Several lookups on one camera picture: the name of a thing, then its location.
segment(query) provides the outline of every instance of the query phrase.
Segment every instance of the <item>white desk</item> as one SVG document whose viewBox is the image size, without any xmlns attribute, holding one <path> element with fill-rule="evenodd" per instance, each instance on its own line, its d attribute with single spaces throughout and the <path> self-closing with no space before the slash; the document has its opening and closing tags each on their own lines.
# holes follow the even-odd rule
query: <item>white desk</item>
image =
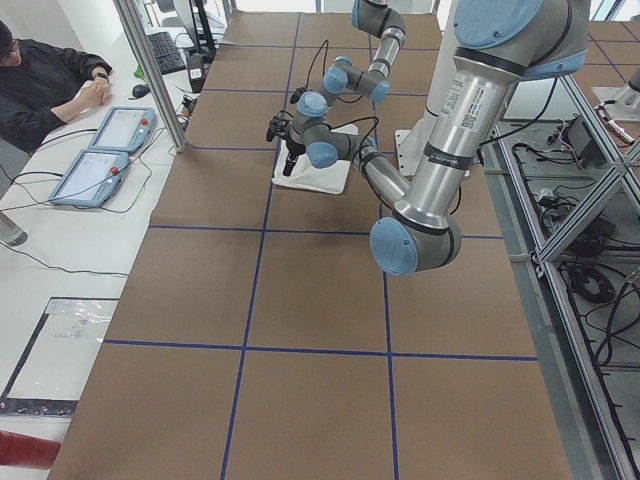
<svg viewBox="0 0 640 480">
<path fill-rule="evenodd" d="M 54 138 L 67 132 L 97 128 L 109 106 L 154 107 L 151 94 L 139 100 L 130 98 L 131 89 L 141 83 L 133 76 L 137 62 L 124 35 L 105 55 L 113 67 L 112 99 L 109 105 L 93 109 L 68 125 L 52 132 Z M 165 76 L 174 106 L 183 96 L 179 88 L 190 91 L 186 71 Z M 162 128 L 162 119 L 158 127 Z M 85 148 L 92 133 L 62 138 L 42 147 L 27 163 L 23 172 L 50 171 L 64 173 L 77 152 Z M 156 205 L 173 161 L 174 150 L 169 136 L 163 133 L 143 155 L 152 171 L 144 192 L 126 214 L 104 210 L 77 210 L 72 207 L 31 206 L 7 211 L 7 215 L 25 230 L 29 238 L 19 250 L 28 252 L 49 265 L 70 270 L 94 270 L 128 273 L 136 257 L 149 216 Z M 125 210 L 134 201 L 149 171 L 133 163 L 115 196 L 104 206 Z M 46 201 L 58 178 L 28 175 L 18 180 L 39 201 Z M 29 205 L 33 201 L 18 186 L 12 186 L 0 200 L 0 209 Z M 0 248 L 0 391 L 7 384 L 50 297 L 119 298 L 126 279 L 116 276 L 68 274 L 47 269 L 33 260 Z M 0 417 L 0 429 L 62 440 L 68 420 Z M 46 472 L 0 467 L 0 480 L 46 478 Z"/>
</svg>

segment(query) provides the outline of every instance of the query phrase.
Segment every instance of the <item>person's hand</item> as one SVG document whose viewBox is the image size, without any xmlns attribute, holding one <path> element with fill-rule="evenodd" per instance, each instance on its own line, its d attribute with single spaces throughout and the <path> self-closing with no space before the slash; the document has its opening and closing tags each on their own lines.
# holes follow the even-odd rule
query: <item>person's hand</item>
<svg viewBox="0 0 640 480">
<path fill-rule="evenodd" d="M 78 102 L 83 108 L 94 108 L 104 105 L 111 96 L 111 89 L 108 84 L 93 82 L 88 87 L 80 90 Z"/>
</svg>

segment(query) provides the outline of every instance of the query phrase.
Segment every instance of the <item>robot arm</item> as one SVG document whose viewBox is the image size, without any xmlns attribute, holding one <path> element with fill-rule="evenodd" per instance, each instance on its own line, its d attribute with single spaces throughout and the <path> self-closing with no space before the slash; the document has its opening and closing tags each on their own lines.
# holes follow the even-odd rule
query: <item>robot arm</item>
<svg viewBox="0 0 640 480">
<path fill-rule="evenodd" d="M 386 3 L 359 0 L 352 15 L 354 25 L 382 38 L 368 72 L 371 84 L 363 87 L 362 82 L 354 82 L 364 74 L 338 58 L 322 88 L 300 99 L 290 137 L 306 147 L 315 166 L 326 167 L 344 158 L 363 174 L 392 209 L 392 217 L 372 228 L 373 256 L 384 271 L 410 275 L 446 265 L 458 254 L 462 236 L 447 209 L 517 83 L 565 75 L 583 65 L 589 1 L 459 1 L 454 31 L 445 32 L 445 37 L 455 34 L 458 43 L 453 54 L 456 73 L 410 183 L 376 151 L 373 141 L 338 136 L 324 122 L 328 107 L 345 88 L 355 87 L 376 101 L 386 96 L 386 67 L 392 63 L 388 60 L 395 59 L 404 42 L 404 34 L 398 35 L 404 25 L 399 15 L 389 13 Z M 383 18 L 391 19 L 389 24 L 379 21 L 382 11 Z M 452 42 L 445 38 L 444 43 Z M 376 99 L 380 92 L 382 98 Z"/>
</svg>

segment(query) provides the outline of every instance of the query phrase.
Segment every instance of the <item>blue tablet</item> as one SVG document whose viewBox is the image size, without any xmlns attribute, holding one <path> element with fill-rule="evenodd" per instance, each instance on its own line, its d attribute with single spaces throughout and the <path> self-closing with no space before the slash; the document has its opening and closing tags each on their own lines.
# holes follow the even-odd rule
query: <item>blue tablet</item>
<svg viewBox="0 0 640 480">
<path fill-rule="evenodd" d="M 133 153 L 144 144 L 155 126 L 153 108 L 111 107 L 89 148 Z"/>
<path fill-rule="evenodd" d="M 113 195 L 128 167 L 127 152 L 82 150 L 51 192 L 49 203 L 99 207 Z"/>
</svg>

